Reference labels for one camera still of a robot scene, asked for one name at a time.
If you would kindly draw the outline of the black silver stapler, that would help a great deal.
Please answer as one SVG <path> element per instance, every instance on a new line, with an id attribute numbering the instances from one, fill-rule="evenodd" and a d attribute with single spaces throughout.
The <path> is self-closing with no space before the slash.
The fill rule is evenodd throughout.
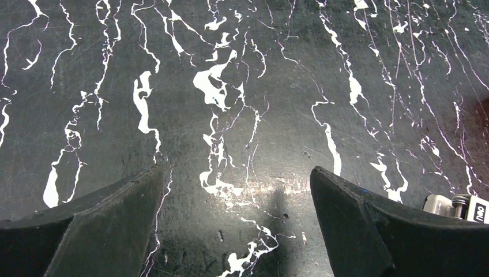
<path id="1" fill-rule="evenodd" d="M 455 194 L 451 199 L 431 194 L 425 199 L 423 211 L 439 216 L 488 224 L 488 201 L 470 194 Z"/>

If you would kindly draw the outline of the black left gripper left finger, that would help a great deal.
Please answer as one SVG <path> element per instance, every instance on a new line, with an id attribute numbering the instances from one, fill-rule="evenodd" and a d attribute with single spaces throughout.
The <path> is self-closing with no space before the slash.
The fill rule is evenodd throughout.
<path id="1" fill-rule="evenodd" d="M 2 276 L 138 276 L 163 189 L 153 166 L 69 203 L 1 221 Z"/>

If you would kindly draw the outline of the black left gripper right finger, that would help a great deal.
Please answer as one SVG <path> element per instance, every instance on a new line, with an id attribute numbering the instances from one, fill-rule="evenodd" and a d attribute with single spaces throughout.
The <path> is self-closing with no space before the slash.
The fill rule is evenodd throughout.
<path id="1" fill-rule="evenodd" d="M 411 208 L 316 166 L 310 189 L 335 276 L 487 276 L 488 225 Z"/>

